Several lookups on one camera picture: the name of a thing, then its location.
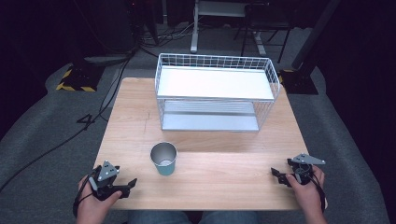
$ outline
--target wire basket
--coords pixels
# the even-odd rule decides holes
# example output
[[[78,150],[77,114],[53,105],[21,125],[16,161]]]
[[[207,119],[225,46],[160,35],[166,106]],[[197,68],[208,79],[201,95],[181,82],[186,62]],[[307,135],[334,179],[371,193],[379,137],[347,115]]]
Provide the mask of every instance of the wire basket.
[[[279,90],[268,58],[160,54],[155,76],[163,130],[257,132]]]

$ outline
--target table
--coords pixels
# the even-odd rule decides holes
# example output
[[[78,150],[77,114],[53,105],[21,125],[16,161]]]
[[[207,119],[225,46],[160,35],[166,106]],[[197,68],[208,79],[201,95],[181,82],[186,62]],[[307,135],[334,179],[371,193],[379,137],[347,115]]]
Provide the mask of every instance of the table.
[[[200,1],[195,0],[194,8],[194,28],[191,39],[191,53],[198,50],[198,16],[225,16],[225,17],[245,17],[245,5],[247,3],[235,2],[216,2],[216,1]],[[266,52],[260,38],[260,32],[254,32],[254,40],[261,56],[265,56]]]
[[[158,174],[149,153],[161,141],[178,150],[176,170]],[[162,131],[154,79],[125,78],[95,166],[120,166],[115,185],[134,178],[130,197],[115,209],[290,210],[299,209],[292,189],[277,183],[271,167],[291,172],[286,158],[307,153],[285,91],[281,90],[259,132]]]

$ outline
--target cup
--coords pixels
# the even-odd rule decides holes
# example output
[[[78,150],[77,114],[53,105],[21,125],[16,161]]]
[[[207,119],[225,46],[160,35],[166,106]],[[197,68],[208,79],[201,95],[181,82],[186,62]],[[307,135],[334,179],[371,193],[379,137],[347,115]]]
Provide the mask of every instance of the cup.
[[[177,150],[171,143],[161,142],[155,145],[150,157],[160,175],[171,175],[175,171]]]

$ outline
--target chair leg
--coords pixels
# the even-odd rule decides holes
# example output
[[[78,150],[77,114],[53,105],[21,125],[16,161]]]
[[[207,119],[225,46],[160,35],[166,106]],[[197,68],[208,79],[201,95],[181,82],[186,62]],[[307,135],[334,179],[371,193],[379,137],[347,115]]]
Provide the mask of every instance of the chair leg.
[[[278,63],[280,63],[280,60],[282,59],[283,50],[285,50],[286,42],[288,41],[289,34],[290,34],[290,29],[289,29],[288,32],[286,33],[285,40],[283,41],[282,50],[280,51],[279,59],[277,60]]]
[[[244,56],[245,44],[247,43],[248,27],[245,27],[244,42],[242,43],[241,57]]]

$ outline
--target hand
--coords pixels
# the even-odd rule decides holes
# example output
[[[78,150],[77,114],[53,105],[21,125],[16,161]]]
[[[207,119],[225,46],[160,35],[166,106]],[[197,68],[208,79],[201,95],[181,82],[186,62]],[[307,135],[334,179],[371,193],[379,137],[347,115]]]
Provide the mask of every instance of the hand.
[[[324,173],[315,165],[312,166],[314,175],[318,178],[320,187],[323,188]],[[294,190],[298,204],[302,207],[307,223],[327,223],[321,211],[320,196],[317,186],[311,182],[301,185],[294,176],[286,175],[291,187]]]
[[[78,183],[78,190],[84,182],[82,178]],[[91,184],[88,182],[81,193],[80,200],[87,195],[92,194]],[[82,200],[78,206],[77,224],[100,224],[105,220],[108,210],[121,196],[121,191],[114,192],[104,201],[100,201],[93,195]]]

